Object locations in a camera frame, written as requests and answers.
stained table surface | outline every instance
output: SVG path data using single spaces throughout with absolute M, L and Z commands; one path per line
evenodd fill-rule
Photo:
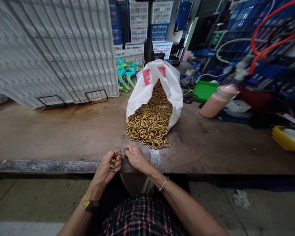
M 295 174 L 295 153 L 282 149 L 271 130 L 223 123 L 184 104 L 167 135 L 170 148 L 130 141 L 126 107 L 130 94 L 108 102 L 32 111 L 10 101 L 0 106 L 0 172 L 89 173 L 112 148 L 138 145 L 164 173 Z M 134 172 L 124 159 L 123 172 Z

green plastic tray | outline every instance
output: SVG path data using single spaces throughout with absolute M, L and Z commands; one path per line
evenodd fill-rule
M 199 80 L 193 90 L 193 93 L 198 97 L 194 96 L 193 99 L 205 103 L 215 93 L 218 86 L 218 84 Z

woman's left hand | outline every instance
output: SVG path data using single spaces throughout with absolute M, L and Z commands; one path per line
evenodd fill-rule
M 101 197 L 104 189 L 106 188 L 107 184 L 112 180 L 115 174 L 120 171 L 121 169 L 121 156 L 117 155 L 115 163 L 116 169 L 114 172 L 110 171 L 110 160 L 114 157 L 115 150 L 110 150 L 106 156 L 102 159 L 101 163 L 99 164 L 94 178 L 87 190 L 87 197 L 90 200 L 98 201 Z

concrete floor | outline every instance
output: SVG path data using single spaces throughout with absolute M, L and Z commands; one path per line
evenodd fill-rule
M 0 180 L 0 236 L 56 235 L 90 181 Z M 295 192 L 246 190 L 250 208 L 234 204 L 234 189 L 190 182 L 193 197 L 230 235 L 295 235 Z

wrist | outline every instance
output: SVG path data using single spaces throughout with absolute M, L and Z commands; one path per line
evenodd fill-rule
M 154 168 L 148 177 L 153 181 L 157 188 L 160 188 L 167 179 L 167 177 L 156 168 Z
M 100 184 L 91 184 L 85 193 L 86 198 L 92 201 L 99 201 L 105 188 L 106 186 Z
M 150 167 L 147 168 L 147 171 L 145 174 L 150 179 L 153 179 L 153 177 L 155 177 L 158 173 L 160 173 L 159 170 L 156 169 L 153 165 L 150 165 Z

